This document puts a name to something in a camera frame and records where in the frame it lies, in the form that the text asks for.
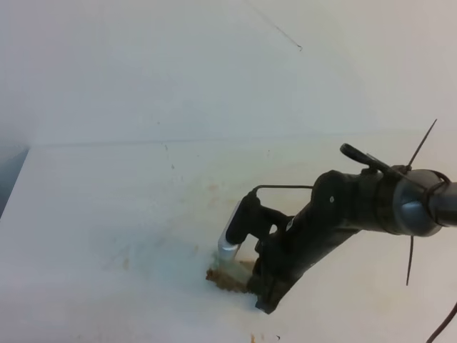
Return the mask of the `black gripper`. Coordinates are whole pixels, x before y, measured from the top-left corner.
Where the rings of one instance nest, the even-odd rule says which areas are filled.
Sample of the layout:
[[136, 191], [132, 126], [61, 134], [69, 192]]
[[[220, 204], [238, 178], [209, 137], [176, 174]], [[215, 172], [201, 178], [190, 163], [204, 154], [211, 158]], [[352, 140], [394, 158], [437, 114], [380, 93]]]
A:
[[303, 210], [289, 224], [255, 246], [258, 259], [247, 287], [258, 295], [256, 308], [265, 314], [276, 310], [304, 272], [360, 232], [347, 227], [336, 214], [315, 210]]

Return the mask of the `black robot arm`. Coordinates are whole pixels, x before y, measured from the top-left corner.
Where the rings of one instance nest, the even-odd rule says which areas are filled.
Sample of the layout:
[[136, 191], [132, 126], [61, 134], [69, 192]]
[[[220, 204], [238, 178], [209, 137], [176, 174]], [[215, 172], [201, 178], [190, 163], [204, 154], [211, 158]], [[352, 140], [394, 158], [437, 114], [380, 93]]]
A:
[[446, 175], [410, 164], [389, 166], [350, 144], [340, 150], [365, 169], [322, 174], [309, 203], [293, 217], [259, 208], [278, 228], [256, 244], [258, 259], [248, 281], [256, 308], [266, 314], [306, 271], [361, 231], [414, 238], [456, 225], [456, 183]]

